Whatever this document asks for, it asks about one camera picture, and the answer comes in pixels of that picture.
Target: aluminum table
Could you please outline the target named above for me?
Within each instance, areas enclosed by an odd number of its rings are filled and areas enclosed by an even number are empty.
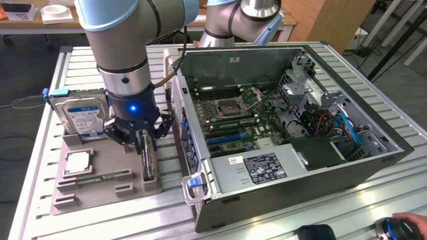
[[[152,196],[99,206],[63,215],[49,215],[51,194],[64,127],[44,107],[28,172],[16,208],[9,239],[286,239],[298,240],[302,225],[328,224],[339,239],[375,237],[374,222],[395,212],[427,215],[427,132],[368,82],[352,65],[322,42],[308,44],[366,102],[415,148],[396,165],[378,172],[363,184],[299,205],[254,217],[220,229],[196,233],[194,215],[184,202],[182,171],[172,134],[158,141],[164,191]],[[163,51],[180,45],[150,46],[154,83],[164,77]],[[316,75],[324,87],[338,90],[327,75]],[[90,47],[64,47],[59,54],[51,91],[55,88],[103,88],[103,79]],[[155,90],[160,108],[164,90]]]

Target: hard drive label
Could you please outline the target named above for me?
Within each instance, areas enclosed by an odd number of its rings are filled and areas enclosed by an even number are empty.
[[[68,108],[68,114],[78,133],[86,137],[103,135],[103,120],[98,118],[98,106]]]
[[[255,184],[263,184],[287,176],[274,153],[248,157],[243,159],[243,162]]]

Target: motherboard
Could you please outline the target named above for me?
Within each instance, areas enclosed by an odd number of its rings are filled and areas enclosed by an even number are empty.
[[[259,85],[195,89],[198,119],[212,158],[279,146],[290,138]]]

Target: black device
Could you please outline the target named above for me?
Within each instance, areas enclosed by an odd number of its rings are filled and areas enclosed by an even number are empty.
[[[298,229],[299,240],[336,240],[330,225],[306,225]]]
[[[375,223],[375,231],[383,240],[423,240],[420,230],[408,219],[384,217]]]

